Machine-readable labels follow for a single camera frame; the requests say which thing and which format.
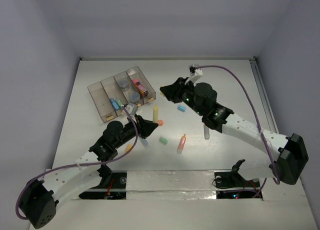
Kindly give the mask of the blue highlighter cap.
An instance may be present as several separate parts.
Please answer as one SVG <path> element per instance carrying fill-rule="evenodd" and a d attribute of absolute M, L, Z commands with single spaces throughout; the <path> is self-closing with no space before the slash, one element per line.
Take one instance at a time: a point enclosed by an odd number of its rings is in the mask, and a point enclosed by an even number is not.
<path fill-rule="evenodd" d="M 182 105 L 178 105 L 177 110 L 184 113 L 186 111 L 186 108 Z"/>

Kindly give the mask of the yellow highlighter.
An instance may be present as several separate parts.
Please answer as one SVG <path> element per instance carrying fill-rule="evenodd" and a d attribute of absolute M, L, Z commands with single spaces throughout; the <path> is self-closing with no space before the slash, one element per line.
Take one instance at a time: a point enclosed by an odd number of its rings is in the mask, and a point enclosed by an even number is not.
<path fill-rule="evenodd" d="M 158 120 L 159 120 L 159 108 L 157 105 L 155 105 L 152 111 L 152 121 L 157 124 Z"/>

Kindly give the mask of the clear paperclip jar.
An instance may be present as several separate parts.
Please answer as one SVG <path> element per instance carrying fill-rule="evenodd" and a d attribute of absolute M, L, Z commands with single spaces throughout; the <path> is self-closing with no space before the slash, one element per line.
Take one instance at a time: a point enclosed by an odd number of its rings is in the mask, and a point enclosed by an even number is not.
<path fill-rule="evenodd" d="M 141 96 L 138 92 L 132 92 L 129 94 L 129 101 L 131 103 L 137 103 L 141 99 Z"/>
<path fill-rule="evenodd" d="M 118 85 L 122 91 L 127 91 L 129 89 L 129 82 L 126 78 L 121 78 L 118 80 Z"/>

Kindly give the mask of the pink capped pen tube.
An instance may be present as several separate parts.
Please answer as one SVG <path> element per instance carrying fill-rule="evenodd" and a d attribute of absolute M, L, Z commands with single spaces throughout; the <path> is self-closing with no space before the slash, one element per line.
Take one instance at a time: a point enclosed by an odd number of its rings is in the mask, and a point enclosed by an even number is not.
<path fill-rule="evenodd" d="M 137 87 L 141 96 L 145 97 L 149 94 L 148 90 L 141 84 L 138 79 L 133 79 L 132 82 Z"/>

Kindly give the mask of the green capped highlighter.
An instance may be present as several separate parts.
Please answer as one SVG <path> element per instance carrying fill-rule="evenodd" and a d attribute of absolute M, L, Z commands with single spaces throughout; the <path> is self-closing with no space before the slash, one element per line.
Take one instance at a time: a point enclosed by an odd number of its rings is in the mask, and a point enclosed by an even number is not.
<path fill-rule="evenodd" d="M 119 108 L 123 108 L 126 106 L 119 98 L 116 98 L 115 101 L 116 101 L 117 105 L 119 106 Z"/>

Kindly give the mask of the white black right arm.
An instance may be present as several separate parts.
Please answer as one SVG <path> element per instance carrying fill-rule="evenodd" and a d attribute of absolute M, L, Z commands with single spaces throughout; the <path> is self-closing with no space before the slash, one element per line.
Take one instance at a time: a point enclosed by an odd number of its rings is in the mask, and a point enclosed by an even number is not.
<path fill-rule="evenodd" d="M 272 157 L 263 178 L 279 177 L 282 183 L 295 185 L 309 160 L 303 138 L 286 136 L 259 128 L 231 109 L 217 102 L 217 92 L 210 84 L 192 83 L 178 78 L 173 84 L 160 87 L 166 99 L 175 104 L 185 103 L 202 117 L 211 130 L 237 138 Z"/>

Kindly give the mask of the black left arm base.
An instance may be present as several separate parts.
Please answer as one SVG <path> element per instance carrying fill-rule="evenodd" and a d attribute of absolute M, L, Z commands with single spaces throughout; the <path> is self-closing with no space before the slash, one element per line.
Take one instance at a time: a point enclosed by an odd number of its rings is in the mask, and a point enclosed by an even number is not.
<path fill-rule="evenodd" d="M 124 191 L 127 185 L 127 171 L 112 171 L 108 166 L 103 165 L 98 169 L 101 177 L 97 189 L 121 190 Z"/>

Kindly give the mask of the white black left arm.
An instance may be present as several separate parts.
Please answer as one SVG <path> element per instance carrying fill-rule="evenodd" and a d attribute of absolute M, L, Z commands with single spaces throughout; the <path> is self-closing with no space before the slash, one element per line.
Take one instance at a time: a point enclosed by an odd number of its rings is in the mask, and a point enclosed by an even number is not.
<path fill-rule="evenodd" d="M 22 212 L 35 229 L 44 227 L 69 200 L 93 187 L 108 187 L 113 172 L 107 164 L 118 159 L 118 148 L 132 139 L 146 139 L 158 126 L 140 115 L 129 117 L 127 124 L 110 122 L 96 143 L 74 163 L 30 180 L 18 198 L 16 211 Z"/>

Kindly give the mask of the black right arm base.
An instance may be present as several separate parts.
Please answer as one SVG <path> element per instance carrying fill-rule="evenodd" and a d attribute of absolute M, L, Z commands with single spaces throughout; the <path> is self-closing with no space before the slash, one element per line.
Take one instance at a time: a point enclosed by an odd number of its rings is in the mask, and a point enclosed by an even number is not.
<path fill-rule="evenodd" d="M 231 188 L 260 187 L 259 180 L 257 182 L 254 182 L 253 180 L 245 180 L 238 173 L 240 166 L 244 162 L 245 160 L 241 159 L 232 166 L 231 170 L 215 172 L 214 179 L 212 180 L 212 185 L 221 190 Z"/>

